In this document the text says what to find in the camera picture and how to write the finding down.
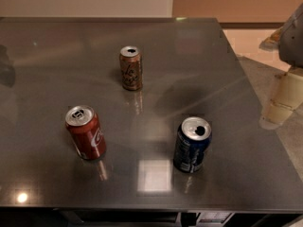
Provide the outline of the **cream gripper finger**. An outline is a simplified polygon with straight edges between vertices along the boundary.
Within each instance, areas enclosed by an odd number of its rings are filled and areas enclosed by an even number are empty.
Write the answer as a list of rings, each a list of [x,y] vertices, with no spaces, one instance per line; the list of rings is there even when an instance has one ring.
[[[303,69],[291,67],[275,75],[274,88],[263,106],[259,124],[265,130],[280,127],[303,103]]]

